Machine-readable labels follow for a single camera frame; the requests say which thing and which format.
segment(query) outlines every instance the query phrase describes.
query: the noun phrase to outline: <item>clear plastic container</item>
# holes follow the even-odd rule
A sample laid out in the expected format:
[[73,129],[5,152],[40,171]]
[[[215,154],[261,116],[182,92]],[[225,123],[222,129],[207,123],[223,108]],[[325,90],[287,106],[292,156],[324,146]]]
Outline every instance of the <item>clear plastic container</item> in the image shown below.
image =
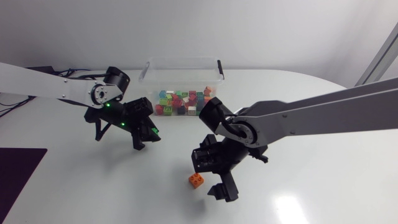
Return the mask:
[[139,77],[156,115],[199,115],[224,80],[215,57],[150,58]]

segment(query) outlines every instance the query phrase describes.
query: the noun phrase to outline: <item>green cube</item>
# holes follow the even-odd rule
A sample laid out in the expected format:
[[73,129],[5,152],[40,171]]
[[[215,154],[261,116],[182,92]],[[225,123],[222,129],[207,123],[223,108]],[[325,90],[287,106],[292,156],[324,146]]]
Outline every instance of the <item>green cube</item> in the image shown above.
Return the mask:
[[165,106],[163,112],[163,115],[170,116],[173,112],[173,108],[171,106]]
[[162,106],[167,106],[167,99],[166,98],[161,98],[159,100],[159,104],[162,105]]

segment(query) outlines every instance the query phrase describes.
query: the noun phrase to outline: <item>white tabletop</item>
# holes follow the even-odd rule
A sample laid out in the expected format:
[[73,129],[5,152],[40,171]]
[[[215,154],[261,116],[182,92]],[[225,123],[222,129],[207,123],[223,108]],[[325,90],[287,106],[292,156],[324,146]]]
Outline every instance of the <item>white tabletop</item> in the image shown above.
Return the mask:
[[[218,97],[231,111],[343,89],[277,70],[225,75]],[[125,101],[141,97],[134,85]],[[0,119],[0,147],[48,149],[5,223],[398,223],[398,130],[283,138],[268,164],[247,157],[233,169],[239,198],[226,203],[207,195],[218,175],[188,183],[192,150],[211,133],[198,117],[151,116],[162,140],[136,151],[117,127],[96,142],[84,113],[36,98]]]

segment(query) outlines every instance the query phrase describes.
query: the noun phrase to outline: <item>orange cube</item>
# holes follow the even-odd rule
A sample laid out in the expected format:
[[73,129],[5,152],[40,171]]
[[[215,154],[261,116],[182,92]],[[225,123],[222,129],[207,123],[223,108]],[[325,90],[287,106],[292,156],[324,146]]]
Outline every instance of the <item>orange cube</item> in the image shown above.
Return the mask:
[[210,96],[205,96],[205,103],[209,102],[209,100],[211,100]]
[[203,184],[205,181],[204,178],[198,173],[195,173],[192,176],[190,176],[188,180],[192,184],[194,189],[201,186],[201,184]]

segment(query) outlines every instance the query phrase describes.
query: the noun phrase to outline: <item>toy block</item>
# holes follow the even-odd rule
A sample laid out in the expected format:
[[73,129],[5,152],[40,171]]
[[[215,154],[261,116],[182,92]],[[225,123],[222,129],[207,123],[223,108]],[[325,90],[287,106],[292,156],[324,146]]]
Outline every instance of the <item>toy block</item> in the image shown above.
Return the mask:
[[188,107],[188,115],[196,115],[197,114],[197,107],[196,106],[189,106]]
[[180,107],[177,109],[177,114],[178,114],[178,115],[184,115],[184,114],[185,114],[185,106],[180,106]]
[[182,97],[182,98],[185,98],[185,97],[187,97],[187,96],[189,96],[189,94],[188,94],[187,92],[181,93],[181,97]]
[[205,90],[205,91],[203,91],[203,94],[204,94],[205,96],[210,96],[210,93],[211,93],[211,90]]
[[189,105],[194,106],[197,103],[197,96],[196,95],[190,95],[189,97]]
[[197,108],[203,108],[203,107],[205,107],[205,101],[204,100],[200,100],[200,101],[198,100]]
[[160,105],[155,106],[156,114],[157,115],[163,115],[163,107]]
[[173,98],[173,100],[179,99],[179,97],[177,96],[177,94],[172,94],[172,98]]
[[182,101],[184,101],[184,103],[188,103],[189,102],[189,97],[187,96],[185,98],[182,98]]
[[163,112],[164,115],[170,116],[173,112],[173,108],[171,106],[165,106]]
[[162,106],[167,106],[167,99],[166,98],[161,98],[159,100],[159,104],[162,105]]
[[160,91],[159,97],[160,97],[160,98],[166,98],[166,90]]
[[192,184],[194,189],[198,188],[199,186],[201,186],[201,184],[205,182],[204,178],[198,173],[190,176],[188,180]]
[[182,100],[181,99],[173,100],[172,106],[173,108],[180,108],[182,106]]
[[209,102],[209,100],[211,100],[211,97],[210,97],[210,96],[205,96],[205,104],[206,104],[207,102]]

